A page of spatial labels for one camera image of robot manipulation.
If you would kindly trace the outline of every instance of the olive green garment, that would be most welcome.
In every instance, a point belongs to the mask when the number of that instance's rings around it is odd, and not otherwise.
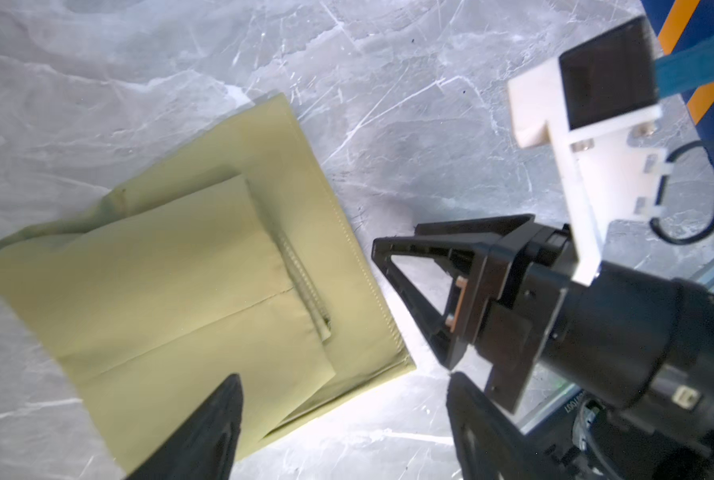
[[[324,350],[335,370],[263,444],[413,369],[362,250],[284,96],[224,120],[81,216],[27,227],[2,239],[0,249],[38,236],[89,232],[239,174],[246,176],[304,301],[315,304],[329,324]]]
[[[88,234],[8,246],[0,294],[127,471],[230,373],[245,395],[240,456],[334,375],[242,176]]]

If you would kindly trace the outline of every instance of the marble surface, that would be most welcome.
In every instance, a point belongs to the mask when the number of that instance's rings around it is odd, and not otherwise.
[[[566,208],[550,150],[518,150],[505,82],[641,13],[637,0],[0,0],[0,237],[82,210],[210,125],[283,92],[362,247],[425,221]],[[664,102],[670,148],[696,138]],[[697,231],[714,173],[676,168],[666,225]],[[640,224],[606,258],[689,276],[714,236],[672,247]],[[432,294],[428,265],[407,265]],[[436,364],[379,278],[418,364],[235,466],[232,478],[460,477]],[[487,364],[461,369],[484,384]],[[525,411],[562,384],[536,370]],[[56,364],[0,301],[0,478],[119,478]]]

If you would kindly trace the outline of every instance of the orange stripe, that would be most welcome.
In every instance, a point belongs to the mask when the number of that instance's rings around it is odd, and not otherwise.
[[[688,100],[688,111],[694,124],[706,115],[708,108],[714,103],[714,82],[698,87]]]
[[[658,41],[663,47],[665,54],[670,54],[674,51],[674,47],[679,41],[679,37],[685,31],[685,27],[690,22],[690,17],[696,11],[696,7],[701,0],[675,0],[672,9],[669,10],[669,16],[661,27],[658,33]]]

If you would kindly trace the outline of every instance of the teal connector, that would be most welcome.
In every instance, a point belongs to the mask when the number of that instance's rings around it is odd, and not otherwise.
[[[714,82],[714,36],[655,62],[659,96],[666,98]]]

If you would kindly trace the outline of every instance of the gray marble table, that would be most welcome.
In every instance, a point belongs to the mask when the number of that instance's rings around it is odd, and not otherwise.
[[[641,13],[636,0],[0,0],[0,237],[82,210],[232,112],[285,93],[367,251],[425,221],[533,212],[566,221],[548,148],[518,150],[505,82]],[[696,138],[664,102],[652,144]],[[694,153],[670,190],[672,232],[708,218]],[[689,276],[714,236],[671,247],[613,226],[606,258]],[[444,286],[427,265],[419,283]],[[234,479],[456,480],[434,361],[379,278],[418,370],[236,465]],[[484,384],[488,365],[460,367]],[[539,368],[522,417],[563,380]],[[0,300],[0,479],[120,478],[71,385]]]

